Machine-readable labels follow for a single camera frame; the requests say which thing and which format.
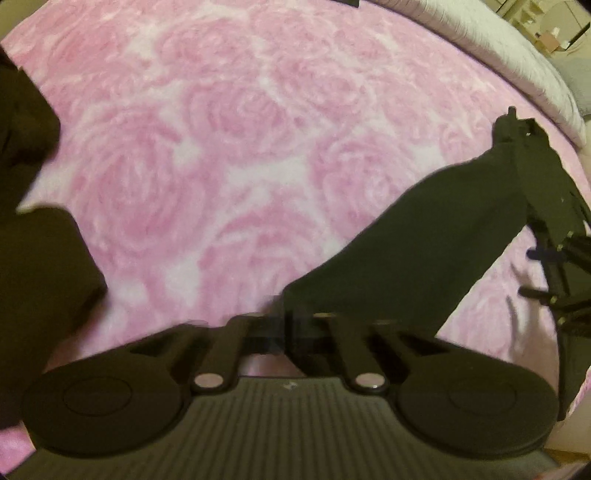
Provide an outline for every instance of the ribbed black surface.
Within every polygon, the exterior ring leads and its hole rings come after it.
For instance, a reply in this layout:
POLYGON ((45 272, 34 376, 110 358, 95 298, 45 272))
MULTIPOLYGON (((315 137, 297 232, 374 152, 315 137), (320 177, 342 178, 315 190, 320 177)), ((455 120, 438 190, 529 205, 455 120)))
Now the ribbed black surface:
POLYGON ((199 397, 184 420, 143 450, 80 460, 45 450, 9 480, 532 480, 555 466, 541 452, 479 462, 435 450, 385 400, 338 379, 243 378, 199 397))

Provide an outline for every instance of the black cloth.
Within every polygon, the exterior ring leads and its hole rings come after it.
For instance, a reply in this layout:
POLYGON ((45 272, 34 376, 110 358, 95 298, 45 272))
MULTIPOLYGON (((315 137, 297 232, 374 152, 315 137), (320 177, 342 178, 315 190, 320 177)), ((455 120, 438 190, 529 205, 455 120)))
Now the black cloth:
POLYGON ((60 121, 0 47, 0 428, 51 353, 106 293, 72 216, 16 208, 57 147, 60 121))
MULTIPOLYGON (((519 120, 510 108, 492 136, 489 151, 428 176, 343 251, 288 285, 284 308, 336 312, 360 326, 391 319, 434 336, 525 225, 546 229, 555 245, 569 231, 584 233, 589 207, 535 120, 519 120)), ((568 275, 591 287, 577 267, 568 275)), ((559 351, 563 416, 591 349, 559 351)), ((292 360, 306 373, 328 373, 315 358, 292 360)))

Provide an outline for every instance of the round black pad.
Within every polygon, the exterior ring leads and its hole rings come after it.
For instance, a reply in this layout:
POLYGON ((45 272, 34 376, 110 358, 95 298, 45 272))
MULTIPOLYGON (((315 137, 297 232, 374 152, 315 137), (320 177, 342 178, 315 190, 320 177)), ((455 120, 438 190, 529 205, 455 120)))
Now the round black pad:
POLYGON ((180 389, 156 359, 112 352, 43 375, 25 394, 22 417, 36 447, 101 456, 154 439, 180 409, 180 389))
POLYGON ((420 436, 489 459, 539 447, 558 413, 558 399, 541 377, 470 352, 418 359, 396 403, 420 436))

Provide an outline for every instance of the pink rose blanket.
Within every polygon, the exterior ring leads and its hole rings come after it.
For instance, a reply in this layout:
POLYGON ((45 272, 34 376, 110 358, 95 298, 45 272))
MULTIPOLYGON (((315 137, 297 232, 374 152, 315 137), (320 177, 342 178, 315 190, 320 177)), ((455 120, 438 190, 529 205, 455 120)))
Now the pink rose blanket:
MULTIPOLYGON (((490 148, 510 105, 536 118, 591 199, 573 147, 515 88, 374 4, 49 0, 2 44, 63 126, 23 208, 68 208, 110 288, 48 368, 256 311, 405 189, 490 148)), ((544 286, 533 244, 518 235, 440 335, 556 386, 550 316, 517 296, 544 286)), ((0 437, 6 472, 33 447, 22 426, 0 437)))

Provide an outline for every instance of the screw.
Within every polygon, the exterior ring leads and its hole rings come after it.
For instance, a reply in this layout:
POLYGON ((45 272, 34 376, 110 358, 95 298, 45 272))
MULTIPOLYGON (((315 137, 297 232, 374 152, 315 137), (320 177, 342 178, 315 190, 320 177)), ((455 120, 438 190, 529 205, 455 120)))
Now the screw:
POLYGON ((366 373, 358 375, 355 378, 355 383, 363 388, 375 389, 382 387, 386 383, 386 379, 380 374, 366 373))
POLYGON ((223 377, 218 374, 200 374, 194 381, 195 385, 201 388, 217 388, 223 385, 223 377))

